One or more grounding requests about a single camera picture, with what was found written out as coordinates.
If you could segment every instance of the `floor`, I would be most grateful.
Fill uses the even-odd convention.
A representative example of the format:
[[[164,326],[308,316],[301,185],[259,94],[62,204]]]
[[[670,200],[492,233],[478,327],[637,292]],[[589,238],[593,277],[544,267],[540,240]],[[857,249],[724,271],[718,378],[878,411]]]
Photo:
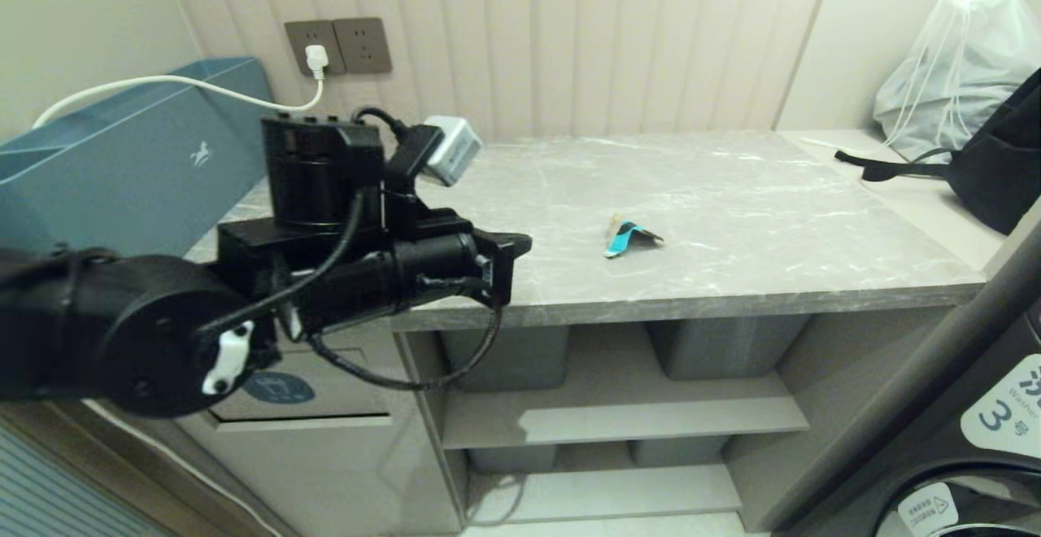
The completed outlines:
[[[458,537],[769,537],[744,533],[736,513],[472,527]]]

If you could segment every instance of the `gray marble countertop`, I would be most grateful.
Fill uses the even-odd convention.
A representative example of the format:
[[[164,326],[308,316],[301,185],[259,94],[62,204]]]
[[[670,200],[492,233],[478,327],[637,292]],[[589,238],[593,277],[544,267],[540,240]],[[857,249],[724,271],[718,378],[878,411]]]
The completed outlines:
[[[985,282],[884,201],[773,132],[531,139],[481,151],[453,188],[421,184],[488,232],[529,233],[507,326],[861,311],[962,304]],[[229,211],[270,213],[266,184]],[[662,248],[604,258],[613,214]],[[207,234],[187,258],[214,255]],[[483,327],[471,300],[396,330]]]

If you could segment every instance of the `backpack strap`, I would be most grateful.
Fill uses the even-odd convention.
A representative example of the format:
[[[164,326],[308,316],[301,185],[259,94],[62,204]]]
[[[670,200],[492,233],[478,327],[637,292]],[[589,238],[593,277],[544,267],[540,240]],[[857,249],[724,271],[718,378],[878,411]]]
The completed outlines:
[[[939,155],[940,152],[947,152],[948,149],[938,148],[934,151],[926,152],[925,155],[919,156],[915,161],[920,161],[922,158],[929,158],[929,156]],[[836,151],[835,157],[839,161],[848,162],[850,165],[858,165],[864,168],[864,173],[861,175],[864,181],[889,181],[893,177],[899,177],[899,175],[918,175],[918,177],[940,177],[944,178],[947,174],[947,165],[936,165],[936,163],[930,162],[886,162],[886,161],[873,161],[870,158],[860,158],[860,156],[847,155],[843,151]]]

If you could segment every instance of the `electrical socket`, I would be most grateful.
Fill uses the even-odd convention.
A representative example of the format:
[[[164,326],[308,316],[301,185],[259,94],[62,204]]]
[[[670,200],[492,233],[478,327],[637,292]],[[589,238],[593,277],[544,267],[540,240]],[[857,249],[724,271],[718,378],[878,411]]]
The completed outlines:
[[[307,45],[322,45],[326,48],[326,53],[329,55],[329,65],[325,68],[326,75],[347,72],[332,21],[286,22],[285,33],[289,36],[289,45],[293,47],[293,54],[297,57],[297,65],[300,66],[302,74],[311,76],[311,69],[307,67],[307,55],[304,52]]]
[[[347,73],[389,73],[390,49],[380,18],[341,18],[332,21]]]

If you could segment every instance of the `trash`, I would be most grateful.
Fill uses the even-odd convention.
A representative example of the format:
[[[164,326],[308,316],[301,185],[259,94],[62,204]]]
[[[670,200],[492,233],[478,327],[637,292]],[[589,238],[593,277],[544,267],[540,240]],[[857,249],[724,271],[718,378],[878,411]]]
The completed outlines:
[[[612,215],[611,229],[607,236],[607,251],[604,251],[604,255],[613,259],[614,256],[623,254],[631,241],[640,241],[640,244],[654,245],[654,247],[665,245],[663,237],[637,225],[636,222],[627,221],[621,214]]]

